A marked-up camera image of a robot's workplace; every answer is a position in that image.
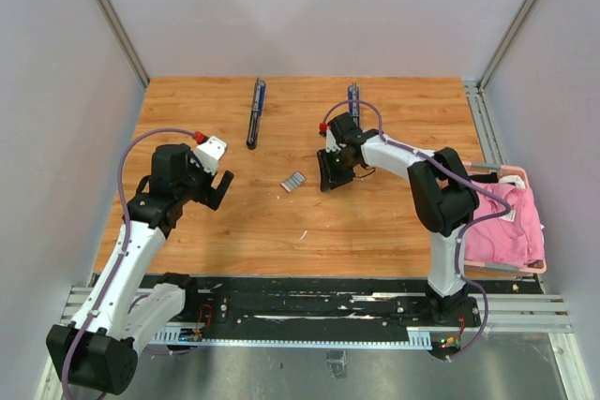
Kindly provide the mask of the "silver staple strip block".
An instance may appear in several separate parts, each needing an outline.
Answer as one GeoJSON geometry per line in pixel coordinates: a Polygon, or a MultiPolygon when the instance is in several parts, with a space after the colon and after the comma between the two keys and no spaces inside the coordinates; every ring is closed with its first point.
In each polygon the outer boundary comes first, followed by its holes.
{"type": "Polygon", "coordinates": [[[295,171],[292,175],[281,182],[280,185],[286,192],[292,193],[305,181],[306,177],[300,171],[295,171]]]}

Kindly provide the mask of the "blue stapler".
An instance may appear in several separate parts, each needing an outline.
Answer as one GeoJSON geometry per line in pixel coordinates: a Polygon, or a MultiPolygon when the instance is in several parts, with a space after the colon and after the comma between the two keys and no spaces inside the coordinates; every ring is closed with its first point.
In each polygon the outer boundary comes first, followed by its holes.
{"type": "Polygon", "coordinates": [[[349,113],[355,124],[360,126],[360,89],[355,82],[348,87],[347,94],[349,100],[349,113]]]}
{"type": "Polygon", "coordinates": [[[247,132],[246,146],[249,150],[254,150],[258,143],[260,121],[263,114],[263,103],[266,92],[266,83],[258,78],[254,85],[254,94],[249,116],[249,125],[247,132]]]}

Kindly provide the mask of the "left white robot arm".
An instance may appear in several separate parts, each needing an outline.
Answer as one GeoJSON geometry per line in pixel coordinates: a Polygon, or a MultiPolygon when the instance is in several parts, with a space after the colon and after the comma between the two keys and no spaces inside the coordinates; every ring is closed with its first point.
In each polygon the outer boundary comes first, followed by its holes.
{"type": "Polygon", "coordinates": [[[233,174],[213,183],[226,154],[225,141],[211,136],[194,148],[159,145],[134,197],[113,252],[92,292],[69,324],[54,325],[46,338],[66,398],[71,386],[118,395],[135,375],[140,354],[173,318],[197,319],[201,296],[189,274],[166,273],[150,293],[136,297],[149,264],[164,246],[189,202],[215,211],[233,174]]]}

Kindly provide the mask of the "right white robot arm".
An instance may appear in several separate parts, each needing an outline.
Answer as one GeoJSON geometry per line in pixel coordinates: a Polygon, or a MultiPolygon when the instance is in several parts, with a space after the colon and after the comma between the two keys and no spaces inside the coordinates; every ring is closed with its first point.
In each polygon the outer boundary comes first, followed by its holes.
{"type": "Polygon", "coordinates": [[[416,215],[430,237],[425,317],[437,325],[479,325],[480,310],[462,274],[461,235],[479,200],[458,153],[448,147],[425,151],[377,129],[363,130],[347,112],[320,123],[319,133],[325,137],[317,152],[322,192],[350,183],[357,166],[386,170],[409,183],[416,215]]]}

